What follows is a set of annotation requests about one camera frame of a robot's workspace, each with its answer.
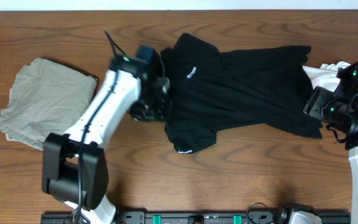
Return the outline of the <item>black polo shirt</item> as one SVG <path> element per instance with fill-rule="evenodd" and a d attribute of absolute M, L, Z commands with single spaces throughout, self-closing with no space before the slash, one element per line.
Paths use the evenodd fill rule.
<path fill-rule="evenodd" d="M 313 90 L 303 69 L 311 47 L 220 52 L 184 33 L 162 51 L 172 110 L 165 133 L 180 154 L 216 144 L 219 131 L 267 124 L 304 138 L 321 138 L 321 122 L 303 109 Z"/>

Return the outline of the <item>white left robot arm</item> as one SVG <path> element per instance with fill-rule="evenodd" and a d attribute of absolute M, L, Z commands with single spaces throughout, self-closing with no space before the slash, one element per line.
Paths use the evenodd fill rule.
<path fill-rule="evenodd" d="M 80 119 L 43 144 L 42 190 L 73 210 L 64 223 L 113 223 L 107 199 L 105 150 L 125 114 L 135 121 L 165 121 L 170 81 L 159 54 L 111 59 L 104 83 Z"/>

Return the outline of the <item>white garment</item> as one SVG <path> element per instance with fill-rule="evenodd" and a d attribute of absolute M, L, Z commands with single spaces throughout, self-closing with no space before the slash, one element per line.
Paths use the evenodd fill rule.
<path fill-rule="evenodd" d="M 340 61 L 332 64 L 323 63 L 319 68 L 303 66 L 303 70 L 310 78 L 313 88 L 319 86 L 334 92 L 340 82 L 337 77 L 338 70 L 348 66 L 350 66 L 349 63 Z"/>

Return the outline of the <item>folded beige cloth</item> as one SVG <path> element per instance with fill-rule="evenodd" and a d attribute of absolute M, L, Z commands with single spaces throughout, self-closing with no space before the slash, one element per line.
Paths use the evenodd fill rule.
<path fill-rule="evenodd" d="M 8 141 L 41 150 L 50 133 L 63 134 L 80 119 L 97 84 L 91 75 L 36 58 L 16 75 L 0 112 L 0 131 Z"/>

